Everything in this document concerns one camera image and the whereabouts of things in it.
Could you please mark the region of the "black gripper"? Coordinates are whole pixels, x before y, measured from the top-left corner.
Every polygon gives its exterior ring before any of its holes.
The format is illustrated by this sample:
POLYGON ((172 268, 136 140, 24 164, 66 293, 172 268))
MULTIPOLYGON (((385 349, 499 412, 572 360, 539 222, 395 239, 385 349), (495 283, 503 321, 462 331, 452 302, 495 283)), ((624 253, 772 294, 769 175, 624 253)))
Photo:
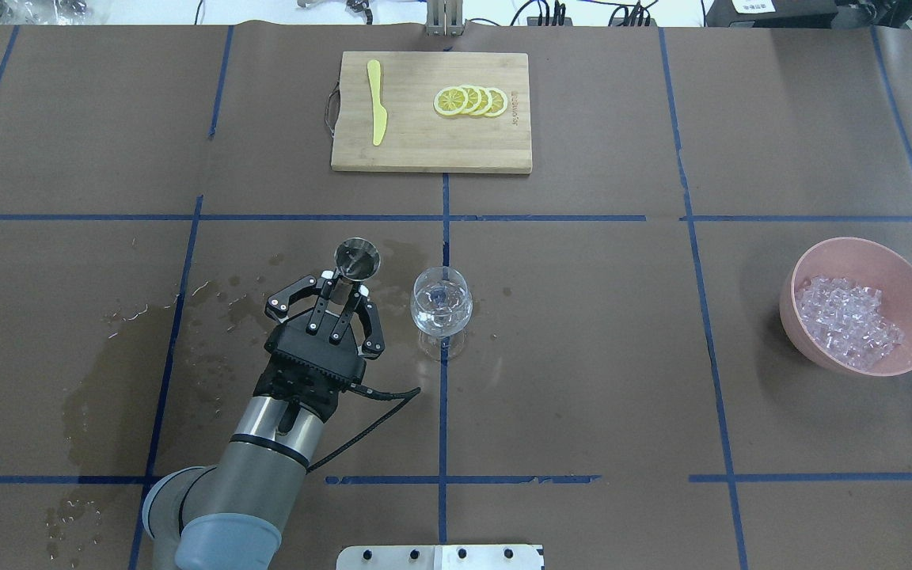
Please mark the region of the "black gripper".
MULTIPOLYGON (((325 289, 325 277, 304 275, 265 300, 265 317, 287 322, 291 306, 308 297, 320 296, 325 289)), ((257 397, 297 403, 327 422, 339 405, 339 394, 364 378, 366 362, 376 360, 385 351, 385 336, 378 307, 370 300, 369 289, 353 287, 355 314, 364 332, 364 343, 358 347, 352 328, 347 327, 340 342, 320 329, 317 335, 305 332, 306 327, 278 325, 265 340, 269 353, 268 364, 256 383, 257 397)))

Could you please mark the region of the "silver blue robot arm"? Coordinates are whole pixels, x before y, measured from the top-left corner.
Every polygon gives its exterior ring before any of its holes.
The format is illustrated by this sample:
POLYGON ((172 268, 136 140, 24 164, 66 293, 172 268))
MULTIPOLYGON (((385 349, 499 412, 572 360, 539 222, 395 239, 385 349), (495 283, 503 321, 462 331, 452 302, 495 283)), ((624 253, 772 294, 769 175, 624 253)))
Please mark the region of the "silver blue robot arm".
POLYGON ((368 289, 340 271, 269 296, 269 360, 214 465, 163 477, 142 505, 156 569, 267 569, 325 425, 384 340, 368 289))

